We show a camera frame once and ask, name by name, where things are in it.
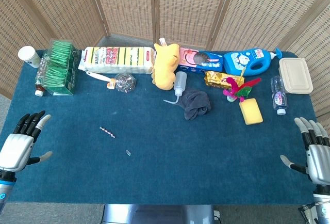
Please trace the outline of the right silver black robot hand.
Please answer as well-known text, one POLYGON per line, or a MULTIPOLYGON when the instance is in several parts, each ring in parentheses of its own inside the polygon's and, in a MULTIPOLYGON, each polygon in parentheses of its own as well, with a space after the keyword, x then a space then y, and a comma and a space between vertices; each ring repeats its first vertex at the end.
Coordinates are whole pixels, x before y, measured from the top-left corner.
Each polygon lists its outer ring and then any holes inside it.
POLYGON ((309 176, 316 185, 329 185, 329 135, 319 122, 296 117, 295 124, 301 131, 307 165, 291 162, 285 155, 280 159, 288 168, 309 176))

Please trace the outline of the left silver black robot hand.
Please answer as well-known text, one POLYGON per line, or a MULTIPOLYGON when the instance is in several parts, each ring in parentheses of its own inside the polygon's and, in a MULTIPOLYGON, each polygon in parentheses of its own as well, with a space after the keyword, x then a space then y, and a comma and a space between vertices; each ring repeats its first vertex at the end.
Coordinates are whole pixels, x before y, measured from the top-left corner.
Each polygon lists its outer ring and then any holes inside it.
POLYGON ((51 118, 45 111, 24 115, 14 131, 8 135, 1 149, 1 170, 8 172, 22 171, 27 165, 38 164, 49 159, 53 153, 32 157, 34 145, 51 118))

